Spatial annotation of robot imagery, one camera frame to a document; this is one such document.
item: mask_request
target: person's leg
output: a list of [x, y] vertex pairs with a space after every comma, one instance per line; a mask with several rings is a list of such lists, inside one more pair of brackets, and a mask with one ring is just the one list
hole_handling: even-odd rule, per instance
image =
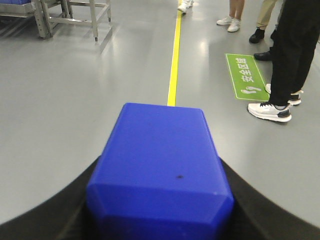
[[248, 104], [248, 111], [255, 117], [277, 122], [291, 120], [288, 100], [301, 68], [304, 68], [304, 76], [301, 75], [300, 83], [306, 80], [305, 73], [309, 71], [315, 50], [314, 41], [320, 32], [319, 12], [319, 0], [286, 1], [273, 46], [269, 101]]
[[262, 2], [259, 16], [256, 22], [256, 30], [249, 38], [249, 42], [252, 44], [259, 43], [262, 39], [265, 38], [265, 30], [269, 24], [272, 10], [275, 7], [277, 0], [264, 0]]
[[265, 30], [269, 24], [272, 10], [275, 7], [277, 0], [263, 0], [260, 12], [256, 21], [256, 27]]
[[234, 18], [237, 10], [237, 0], [229, 1], [229, 16]]
[[296, 77], [291, 86], [291, 92], [296, 93], [301, 90], [307, 79], [312, 60], [314, 58], [316, 45], [320, 35], [320, 26], [317, 25], [305, 35], [302, 42], [302, 52], [299, 59]]
[[227, 31], [229, 33], [237, 32], [241, 25], [241, 16], [244, 10], [245, 0], [230, 0], [230, 17], [232, 17], [231, 25], [228, 27]]
[[304, 83], [306, 80], [306, 72], [309, 71], [313, 58], [315, 47], [313, 42], [316, 37], [312, 37], [312, 40], [308, 39], [311, 29], [316, 25], [315, 21], [320, 20], [319, 11], [320, 1], [318, 0], [304, 0], [303, 2], [287, 0], [285, 3], [272, 49], [273, 72], [269, 101], [274, 105], [287, 104], [298, 74], [301, 78], [297, 82]]
[[235, 3], [235, 15], [234, 18], [241, 20], [242, 12], [244, 11], [245, 0], [237, 0]]

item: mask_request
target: gray epoxy floor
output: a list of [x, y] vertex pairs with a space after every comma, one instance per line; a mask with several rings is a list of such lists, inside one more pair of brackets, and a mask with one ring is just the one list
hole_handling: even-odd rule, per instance
[[[251, 116], [234, 96], [225, 53], [272, 45], [276, 5], [263, 42], [249, 44], [260, 1], [247, 0], [242, 28], [216, 20], [228, 1], [196, 0], [182, 18], [176, 105], [204, 110], [219, 155], [266, 197], [320, 227], [317, 104], [320, 49], [303, 103], [288, 124]], [[94, 42], [88, 27], [56, 27], [41, 40], [32, 18], [0, 25], [0, 224], [53, 196], [102, 152], [126, 102], [166, 105], [177, 2], [117, 0]], [[74, 8], [76, 17], [89, 13]], [[265, 81], [272, 64], [259, 62]]]

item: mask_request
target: green floor sign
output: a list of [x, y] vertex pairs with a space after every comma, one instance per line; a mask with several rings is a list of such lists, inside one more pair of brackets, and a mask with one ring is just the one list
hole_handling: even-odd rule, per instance
[[243, 100], [268, 101], [265, 82], [251, 55], [226, 53], [235, 97]]

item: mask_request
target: blue plastic block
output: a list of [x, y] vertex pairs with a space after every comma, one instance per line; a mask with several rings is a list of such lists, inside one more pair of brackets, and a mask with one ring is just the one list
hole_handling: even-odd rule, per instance
[[22, 5], [30, 3], [31, 0], [11, 0], [11, 4]]
[[11, 4], [11, 0], [0, 0], [0, 4]]
[[201, 109], [124, 105], [87, 186], [103, 239], [216, 240], [234, 199]]

